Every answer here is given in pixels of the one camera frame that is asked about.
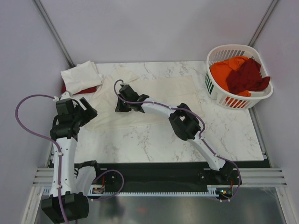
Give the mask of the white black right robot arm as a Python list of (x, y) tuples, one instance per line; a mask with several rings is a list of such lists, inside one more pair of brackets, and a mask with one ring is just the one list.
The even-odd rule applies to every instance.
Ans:
[(212, 178), (218, 183), (226, 183), (233, 180), (233, 169), (236, 169), (235, 184), (241, 183), (240, 170), (237, 164), (229, 159), (220, 156), (211, 147), (203, 135), (206, 125), (202, 118), (191, 111), (184, 103), (178, 106), (166, 105), (155, 101), (148, 95), (133, 96), (117, 94), (118, 102), (116, 112), (135, 112), (160, 115), (167, 118), (175, 135), (183, 141), (190, 142), (199, 153), (206, 159), (212, 170)]

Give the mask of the cream white t shirt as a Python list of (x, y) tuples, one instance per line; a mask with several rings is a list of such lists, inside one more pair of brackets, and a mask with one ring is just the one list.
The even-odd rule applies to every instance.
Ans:
[(124, 83), (129, 84), (139, 95), (148, 95), (150, 98), (146, 100), (147, 105), (153, 106), (154, 102), (157, 101), (163, 104), (162, 109), (168, 111), (169, 107), (177, 107), (181, 103), (185, 103), (192, 112), (201, 118), (204, 117), (191, 76), (141, 80), (133, 72), (118, 68), (104, 78), (102, 87), (89, 99), (89, 104), (97, 110), (98, 115), (84, 126), (87, 130), (120, 129), (168, 121), (168, 118), (162, 115), (135, 111), (116, 112), (118, 97), (115, 91), (118, 91), (121, 87), (119, 83), (116, 83), (118, 79), (122, 79)]

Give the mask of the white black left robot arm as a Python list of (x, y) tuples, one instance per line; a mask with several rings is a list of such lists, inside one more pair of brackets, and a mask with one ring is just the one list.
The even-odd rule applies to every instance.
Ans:
[(43, 199), (41, 208), (55, 224), (86, 218), (89, 214), (87, 198), (91, 183), (99, 183), (103, 173), (96, 161), (79, 164), (75, 168), (75, 150), (80, 128), (97, 116), (85, 98), (61, 99), (56, 102), (51, 139), (54, 147), (54, 173), (49, 198)]

